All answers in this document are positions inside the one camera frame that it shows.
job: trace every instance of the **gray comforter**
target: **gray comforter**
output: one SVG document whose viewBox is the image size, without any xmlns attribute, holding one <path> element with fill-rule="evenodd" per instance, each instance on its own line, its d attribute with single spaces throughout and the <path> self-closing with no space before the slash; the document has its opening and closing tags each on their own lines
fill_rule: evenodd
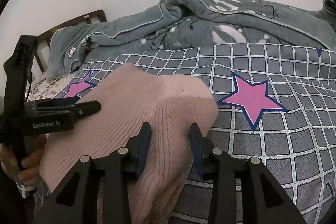
<svg viewBox="0 0 336 224">
<path fill-rule="evenodd" d="M 326 15 L 335 18 L 330 11 L 323 15 L 261 0 L 160 0 L 113 22 L 58 30 L 51 40 L 47 79 L 67 75 L 85 60 L 150 50 L 223 43 L 336 50 L 336 34 Z"/>
</svg>

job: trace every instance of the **black cable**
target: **black cable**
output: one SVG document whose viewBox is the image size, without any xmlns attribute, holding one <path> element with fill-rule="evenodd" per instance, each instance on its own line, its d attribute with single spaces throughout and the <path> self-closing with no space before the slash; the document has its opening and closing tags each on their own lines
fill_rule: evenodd
<svg viewBox="0 0 336 224">
<path fill-rule="evenodd" d="M 334 190 L 333 190 L 333 187 L 331 186 L 330 182 L 327 182 L 325 187 L 329 187 L 330 188 L 330 191 L 331 191 L 331 200 L 333 201 L 334 200 Z"/>
<path fill-rule="evenodd" d="M 27 96 L 26 96 L 26 101 L 28 100 L 29 93 L 30 93 L 30 90 L 32 88 L 32 81 L 33 81 L 33 74 L 32 74 L 32 71 L 30 71 L 30 81 L 29 81 L 29 88 L 28 88 L 28 92 L 27 92 Z"/>
</svg>

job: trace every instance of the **blue gripper pad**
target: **blue gripper pad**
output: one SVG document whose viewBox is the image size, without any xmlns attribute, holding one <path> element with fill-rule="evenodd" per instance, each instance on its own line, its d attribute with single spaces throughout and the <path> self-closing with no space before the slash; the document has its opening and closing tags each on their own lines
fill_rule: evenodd
<svg viewBox="0 0 336 224">
<path fill-rule="evenodd" d="M 142 124 L 142 127 L 140 129 L 138 136 L 141 136 L 141 140 L 140 140 L 141 144 L 140 144 L 140 148 L 139 148 L 138 155 L 137 155 L 138 164 L 137 164 L 137 169 L 135 172 L 137 179 L 141 176 L 145 168 L 149 143 L 152 137 L 151 125 L 148 122 L 144 122 Z"/>
<path fill-rule="evenodd" d="M 204 155 L 200 143 L 201 138 L 203 138 L 203 136 L 197 123 L 193 123 L 189 130 L 189 140 L 194 155 L 194 167 L 197 170 L 197 174 L 202 178 L 204 175 L 204 170 L 202 168 Z"/>
</svg>

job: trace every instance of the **screw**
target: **screw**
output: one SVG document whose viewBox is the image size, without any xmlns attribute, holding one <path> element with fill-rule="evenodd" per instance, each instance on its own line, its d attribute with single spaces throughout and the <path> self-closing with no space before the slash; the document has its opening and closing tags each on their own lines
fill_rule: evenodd
<svg viewBox="0 0 336 224">
<path fill-rule="evenodd" d="M 221 153 L 223 153 L 223 150 L 221 150 L 220 148 L 214 148 L 212 150 L 212 153 L 214 153 L 215 155 L 220 155 Z"/>
<path fill-rule="evenodd" d="M 128 152 L 128 149 L 126 147 L 122 147 L 118 149 L 119 154 L 126 154 Z"/>
<path fill-rule="evenodd" d="M 81 162 L 88 162 L 88 161 L 89 161 L 89 159 L 90 159 L 90 157 L 89 157 L 89 156 L 87 156 L 87 155 L 85 155 L 85 156 L 82 156 L 82 157 L 81 157 Z"/>
<path fill-rule="evenodd" d="M 256 157 L 253 157 L 253 158 L 251 158 L 251 163 L 253 163 L 253 164 L 259 164 L 260 160 L 258 158 L 256 158 Z"/>
</svg>

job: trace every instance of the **floral sheet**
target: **floral sheet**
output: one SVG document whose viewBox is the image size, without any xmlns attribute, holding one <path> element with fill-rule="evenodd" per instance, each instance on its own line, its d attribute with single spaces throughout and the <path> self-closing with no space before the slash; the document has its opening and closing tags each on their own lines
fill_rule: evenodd
<svg viewBox="0 0 336 224">
<path fill-rule="evenodd" d="M 44 72 L 31 84 L 31 91 L 28 97 L 28 101 L 53 98 L 59 93 L 75 76 L 75 72 L 65 77 L 47 82 L 47 73 Z"/>
</svg>

